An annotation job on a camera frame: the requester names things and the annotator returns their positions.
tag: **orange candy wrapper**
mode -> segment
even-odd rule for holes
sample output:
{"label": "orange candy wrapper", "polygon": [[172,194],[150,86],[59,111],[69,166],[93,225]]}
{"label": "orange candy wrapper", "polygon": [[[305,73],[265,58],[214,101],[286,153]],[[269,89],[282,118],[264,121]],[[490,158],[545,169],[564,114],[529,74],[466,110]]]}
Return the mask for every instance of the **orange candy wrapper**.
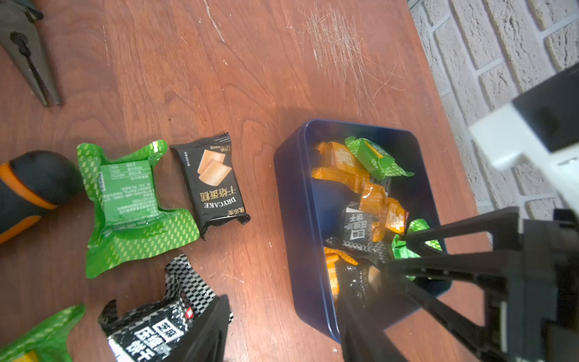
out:
{"label": "orange candy wrapper", "polygon": [[329,285],[332,288],[334,302],[336,302],[338,300],[338,294],[340,293],[340,285],[338,284],[338,276],[336,274],[336,261],[342,258],[352,265],[358,265],[358,262],[342,250],[324,247],[324,252],[326,255],[326,266],[328,267]]}
{"label": "orange candy wrapper", "polygon": [[402,208],[400,202],[393,198],[386,199],[386,205],[378,215],[380,223],[396,234],[403,234],[408,219],[408,212]]}
{"label": "orange candy wrapper", "polygon": [[317,149],[324,167],[313,169],[313,178],[341,182],[355,193],[362,193],[364,185],[370,182],[370,172],[346,146],[337,142],[322,142]]}
{"label": "orange candy wrapper", "polygon": [[355,193],[362,193],[364,183],[370,181],[370,174],[365,178],[363,174],[353,174],[334,167],[316,167],[312,170],[312,177],[319,180],[341,182]]}
{"label": "orange candy wrapper", "polygon": [[388,230],[403,234],[408,219],[408,212],[398,200],[387,197],[380,185],[365,184],[360,197],[360,211],[378,216],[380,222],[372,223],[372,241],[377,243],[384,239]]}
{"label": "orange candy wrapper", "polygon": [[335,167],[349,173],[368,172],[345,145],[337,142],[322,142],[316,148],[322,156],[322,166]]}
{"label": "orange candy wrapper", "polygon": [[364,185],[361,195],[359,210],[379,216],[387,197],[384,187],[368,182]]}

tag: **navy blue plastic box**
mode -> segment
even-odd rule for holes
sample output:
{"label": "navy blue plastic box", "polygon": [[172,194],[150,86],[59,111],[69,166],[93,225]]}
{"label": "navy blue plastic box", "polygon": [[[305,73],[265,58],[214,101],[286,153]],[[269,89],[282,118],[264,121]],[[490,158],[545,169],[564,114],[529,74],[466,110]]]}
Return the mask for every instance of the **navy blue plastic box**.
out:
{"label": "navy blue plastic box", "polygon": [[[416,173],[413,177],[394,177],[390,196],[410,212],[411,220],[423,218],[431,227],[440,225],[420,146],[409,131],[316,119],[302,125],[279,146],[274,165],[295,311],[304,322],[338,342],[323,240],[333,235],[344,207],[351,200],[359,201],[359,195],[339,182],[312,178],[312,168],[320,162],[316,150],[320,142],[343,144],[349,136],[378,143],[404,170]],[[444,241],[440,242],[446,250]],[[436,295],[450,287],[445,281],[418,278],[415,282]],[[386,329],[418,306],[403,295],[384,291],[380,305],[369,309]]]}

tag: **green snack wrapper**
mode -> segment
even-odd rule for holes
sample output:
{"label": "green snack wrapper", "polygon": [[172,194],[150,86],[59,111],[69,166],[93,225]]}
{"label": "green snack wrapper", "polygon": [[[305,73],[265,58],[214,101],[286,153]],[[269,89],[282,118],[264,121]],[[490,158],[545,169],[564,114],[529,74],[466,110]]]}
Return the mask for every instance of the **green snack wrapper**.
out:
{"label": "green snack wrapper", "polygon": [[[430,229],[428,223],[424,219],[416,219],[408,225],[408,233],[413,233],[417,231]],[[442,247],[438,240],[429,240],[425,242],[426,245],[442,251]],[[400,235],[394,235],[392,240],[392,252],[394,254],[394,259],[408,259],[408,258],[420,258],[420,255],[411,251],[406,247],[406,242],[400,240]]]}
{"label": "green snack wrapper", "polygon": [[[408,232],[409,233],[422,231],[422,230],[428,230],[428,229],[430,229],[430,226],[428,225],[428,223],[424,219],[416,219],[414,221],[411,221],[411,223],[408,225]],[[440,246],[440,243],[438,242],[438,240],[429,240],[429,241],[425,242],[425,244],[430,246],[431,248],[435,248],[435,249],[442,251],[442,247]]]}
{"label": "green snack wrapper", "polygon": [[82,304],[61,310],[0,349],[0,361],[72,362],[67,338],[85,310]]}
{"label": "green snack wrapper", "polygon": [[346,146],[354,156],[366,167],[377,180],[383,180],[388,176],[413,176],[414,172],[406,172],[396,164],[382,147],[366,138],[356,139],[348,137]]}
{"label": "green snack wrapper", "polygon": [[84,143],[77,147],[85,190],[94,202],[94,231],[86,253],[87,278],[199,238],[199,229],[188,210],[162,209],[158,205],[153,168],[167,150],[167,143],[160,140],[118,160],[109,160],[97,145]]}

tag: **pliers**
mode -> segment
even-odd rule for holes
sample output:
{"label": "pliers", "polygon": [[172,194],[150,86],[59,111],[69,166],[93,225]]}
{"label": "pliers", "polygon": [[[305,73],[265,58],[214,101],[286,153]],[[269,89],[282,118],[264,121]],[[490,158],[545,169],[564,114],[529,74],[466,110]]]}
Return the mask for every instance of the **pliers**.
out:
{"label": "pliers", "polygon": [[30,0],[0,0],[0,43],[14,61],[42,105],[45,91],[61,105],[58,89],[46,58],[35,20],[44,17]]}

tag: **black snack package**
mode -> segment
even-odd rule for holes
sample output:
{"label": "black snack package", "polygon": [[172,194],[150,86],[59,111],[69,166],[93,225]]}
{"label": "black snack package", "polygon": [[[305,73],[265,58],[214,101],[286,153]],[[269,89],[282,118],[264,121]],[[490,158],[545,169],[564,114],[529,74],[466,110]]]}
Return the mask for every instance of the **black snack package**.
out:
{"label": "black snack package", "polygon": [[250,220],[231,164],[229,133],[171,148],[181,161],[201,237],[211,225]]}
{"label": "black snack package", "polygon": [[165,267],[165,296],[118,318],[116,301],[109,302],[98,317],[118,362],[164,360],[182,337],[195,327],[195,320],[216,297],[193,270],[185,255]]}
{"label": "black snack package", "polygon": [[388,245],[384,241],[372,241],[372,223],[377,221],[377,218],[355,209],[356,207],[355,203],[350,203],[344,209],[341,240],[330,237],[325,240],[325,244],[346,251],[354,258],[365,258],[375,266],[380,266],[391,259]]}

